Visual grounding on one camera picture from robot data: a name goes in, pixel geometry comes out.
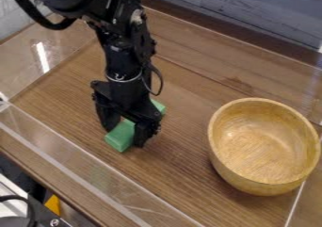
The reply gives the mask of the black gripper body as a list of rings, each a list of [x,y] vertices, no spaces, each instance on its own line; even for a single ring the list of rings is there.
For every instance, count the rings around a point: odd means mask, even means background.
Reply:
[[[147,99],[151,99],[149,90],[151,83],[153,75],[150,72],[146,72],[137,79],[125,82],[113,80],[109,82],[93,81],[91,88],[94,94],[103,95],[114,105],[123,110],[129,110]]]

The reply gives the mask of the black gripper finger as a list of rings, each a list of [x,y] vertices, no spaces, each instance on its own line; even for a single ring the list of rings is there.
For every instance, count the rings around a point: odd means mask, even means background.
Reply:
[[[143,147],[146,141],[155,136],[162,128],[162,118],[135,119],[134,145]]]
[[[94,98],[101,125],[107,132],[111,132],[121,122],[121,114],[117,111],[117,106],[98,93],[94,94]]]

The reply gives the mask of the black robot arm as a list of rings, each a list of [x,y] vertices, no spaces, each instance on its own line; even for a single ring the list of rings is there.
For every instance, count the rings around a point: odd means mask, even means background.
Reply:
[[[102,127],[111,131],[122,119],[135,124],[133,144],[143,146],[158,134],[162,113],[153,104],[153,39],[141,0],[39,0],[69,19],[81,19],[95,30],[106,55],[103,81],[91,83]]]

